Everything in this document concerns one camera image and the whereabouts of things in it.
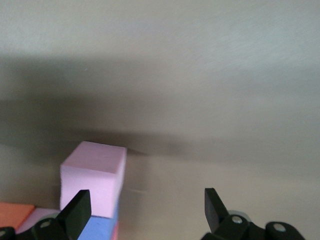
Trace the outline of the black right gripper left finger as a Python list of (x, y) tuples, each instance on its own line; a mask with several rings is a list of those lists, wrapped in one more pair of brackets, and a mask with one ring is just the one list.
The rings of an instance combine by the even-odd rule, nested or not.
[(0, 227), (0, 240), (78, 240), (92, 214), (88, 189), (80, 190), (55, 217), (38, 221), (24, 232)]

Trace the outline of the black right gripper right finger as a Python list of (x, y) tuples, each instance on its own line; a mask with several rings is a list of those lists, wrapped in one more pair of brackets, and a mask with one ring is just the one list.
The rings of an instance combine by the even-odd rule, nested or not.
[(288, 223), (270, 221), (261, 228), (238, 213), (229, 213), (214, 188), (204, 190), (204, 213), (210, 232), (201, 240), (303, 240)]

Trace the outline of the pink foam cube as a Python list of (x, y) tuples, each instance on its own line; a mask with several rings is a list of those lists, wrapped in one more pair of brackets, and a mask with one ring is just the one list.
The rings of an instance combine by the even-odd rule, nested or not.
[(40, 220), (46, 218), (55, 218), (60, 213), (58, 209), (50, 209), (50, 208), (40, 208), (37, 207), (21, 224), (21, 226), (16, 230), (17, 234), (25, 232), (30, 229)]
[(60, 165), (60, 209), (80, 190), (89, 190), (91, 214), (112, 218), (124, 182), (127, 149), (81, 142)]

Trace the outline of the orange foam cube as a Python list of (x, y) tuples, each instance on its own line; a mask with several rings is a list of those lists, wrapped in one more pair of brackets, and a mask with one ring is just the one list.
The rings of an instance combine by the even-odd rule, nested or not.
[(31, 204), (0, 202), (0, 228), (17, 230), (34, 210), (35, 206)]

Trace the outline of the purple foam cube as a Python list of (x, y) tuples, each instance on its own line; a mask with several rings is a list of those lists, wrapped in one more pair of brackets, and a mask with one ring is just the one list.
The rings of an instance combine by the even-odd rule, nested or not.
[(118, 222), (119, 202), (115, 205), (112, 218), (90, 217), (78, 240), (111, 240), (114, 226)]

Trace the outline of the red foam cube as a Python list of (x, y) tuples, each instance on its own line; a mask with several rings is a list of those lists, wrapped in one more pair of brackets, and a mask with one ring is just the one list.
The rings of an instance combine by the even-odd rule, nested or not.
[(118, 240), (118, 236), (119, 236), (119, 222), (117, 221), (113, 228), (113, 232), (110, 240)]

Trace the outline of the brown table cover sheet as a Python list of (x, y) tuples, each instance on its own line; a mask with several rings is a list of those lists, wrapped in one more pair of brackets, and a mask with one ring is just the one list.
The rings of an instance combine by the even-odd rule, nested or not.
[(320, 0), (0, 0), (0, 201), (127, 148), (119, 240), (200, 240), (204, 189), (320, 240)]

